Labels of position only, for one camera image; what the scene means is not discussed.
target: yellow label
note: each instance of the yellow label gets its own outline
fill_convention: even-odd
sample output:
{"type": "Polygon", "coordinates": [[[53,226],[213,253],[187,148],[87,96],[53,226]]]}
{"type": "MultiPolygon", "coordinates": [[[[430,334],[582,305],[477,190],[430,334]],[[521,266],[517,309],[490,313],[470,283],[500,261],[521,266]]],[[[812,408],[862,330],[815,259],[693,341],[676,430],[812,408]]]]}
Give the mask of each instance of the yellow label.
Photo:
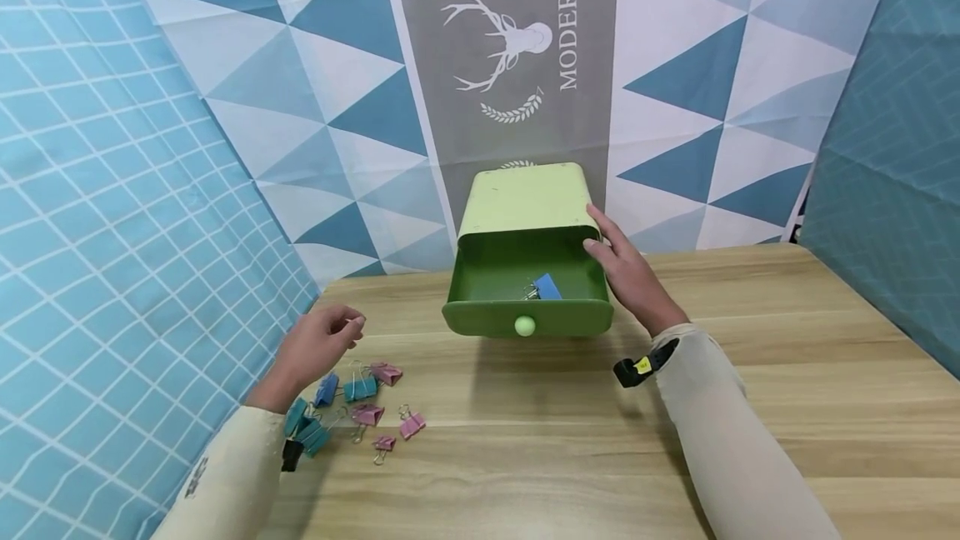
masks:
{"type": "Polygon", "coordinates": [[[650,358],[644,357],[639,359],[639,361],[633,365],[637,369],[638,373],[650,373],[654,370],[653,365],[650,364],[650,358]]]}

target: pink binder clip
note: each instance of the pink binder clip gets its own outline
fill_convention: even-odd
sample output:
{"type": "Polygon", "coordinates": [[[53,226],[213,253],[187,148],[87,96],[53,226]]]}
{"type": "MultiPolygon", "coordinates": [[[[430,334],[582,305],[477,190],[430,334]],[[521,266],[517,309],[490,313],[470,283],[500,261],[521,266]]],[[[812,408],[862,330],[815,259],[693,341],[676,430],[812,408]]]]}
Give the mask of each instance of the pink binder clip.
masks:
{"type": "Polygon", "coordinates": [[[382,435],[377,440],[373,440],[373,447],[377,449],[377,456],[373,458],[374,465],[382,465],[383,459],[393,450],[393,445],[397,444],[397,439],[392,435],[382,435]]]}
{"type": "Polygon", "coordinates": [[[377,405],[361,405],[350,410],[350,418],[359,424],[356,432],[353,433],[353,444],[360,444],[367,427],[373,427],[380,423],[382,416],[383,407],[377,405]]]}
{"type": "Polygon", "coordinates": [[[409,440],[414,437],[414,434],[426,427],[423,415],[411,412],[410,405],[400,407],[400,419],[403,420],[400,424],[400,435],[403,436],[404,440],[409,440]]]}
{"type": "Polygon", "coordinates": [[[403,371],[399,367],[394,367],[386,362],[371,363],[370,370],[377,380],[386,383],[389,387],[392,387],[403,377],[403,371]]]}

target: deer head logo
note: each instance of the deer head logo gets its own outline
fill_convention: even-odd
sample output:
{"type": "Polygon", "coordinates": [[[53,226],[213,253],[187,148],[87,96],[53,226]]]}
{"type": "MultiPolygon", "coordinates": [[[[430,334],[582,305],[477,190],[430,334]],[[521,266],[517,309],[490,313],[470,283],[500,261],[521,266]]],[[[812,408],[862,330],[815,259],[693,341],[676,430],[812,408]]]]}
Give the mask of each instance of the deer head logo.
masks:
{"type": "Polygon", "coordinates": [[[460,15],[463,11],[480,11],[482,15],[485,15],[488,20],[490,20],[493,27],[497,29],[497,31],[492,31],[487,35],[503,38],[505,46],[501,52],[495,52],[489,57],[491,59],[499,58],[491,77],[481,82],[470,82],[466,79],[455,77],[454,75],[462,84],[462,87],[459,87],[457,90],[480,90],[480,92],[487,92],[493,87],[493,84],[500,78],[501,74],[509,72],[513,67],[517,66],[520,54],[539,54],[550,48],[550,43],[553,42],[553,30],[551,30],[546,23],[535,22],[531,23],[530,26],[517,27],[517,22],[513,21],[513,17],[506,14],[494,13],[490,8],[487,8],[487,5],[481,0],[469,1],[472,2],[448,4],[444,7],[442,9],[443,11],[453,10],[453,12],[447,17],[447,21],[443,22],[443,26],[447,26],[454,17],[460,15]]]}

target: wrist strap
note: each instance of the wrist strap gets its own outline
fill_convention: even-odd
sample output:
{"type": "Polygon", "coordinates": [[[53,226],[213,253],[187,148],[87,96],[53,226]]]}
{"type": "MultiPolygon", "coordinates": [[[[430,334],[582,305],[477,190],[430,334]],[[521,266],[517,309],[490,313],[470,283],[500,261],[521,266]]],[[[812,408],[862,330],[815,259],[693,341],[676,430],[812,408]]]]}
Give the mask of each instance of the wrist strap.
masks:
{"type": "Polygon", "coordinates": [[[617,376],[620,386],[624,388],[634,388],[642,384],[646,378],[657,373],[663,368],[663,365],[669,361],[673,352],[677,350],[680,344],[680,338],[675,337],[670,342],[661,347],[652,350],[649,355],[640,358],[639,361],[633,361],[632,358],[624,358],[623,361],[613,365],[613,375],[617,376]]]}

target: laurel wreath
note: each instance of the laurel wreath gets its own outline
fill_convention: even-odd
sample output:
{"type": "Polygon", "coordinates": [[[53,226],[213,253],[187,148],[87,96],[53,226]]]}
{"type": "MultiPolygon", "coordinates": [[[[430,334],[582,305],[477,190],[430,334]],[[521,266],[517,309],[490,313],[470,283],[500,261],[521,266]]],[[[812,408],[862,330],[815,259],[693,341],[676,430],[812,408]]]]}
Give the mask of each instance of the laurel wreath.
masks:
{"type": "Polygon", "coordinates": [[[500,166],[501,169],[513,169],[513,168],[531,168],[536,167],[537,164],[533,161],[528,161],[527,159],[520,159],[519,161],[507,161],[500,166]]]}
{"type": "Polygon", "coordinates": [[[520,105],[519,109],[513,109],[512,111],[498,111],[492,106],[481,102],[480,111],[482,114],[493,119],[494,122],[498,123],[517,123],[523,122],[524,119],[531,117],[534,113],[537,112],[539,106],[543,104],[543,90],[537,87],[535,93],[530,94],[530,98],[527,98],[526,102],[523,105],[520,105]]]}

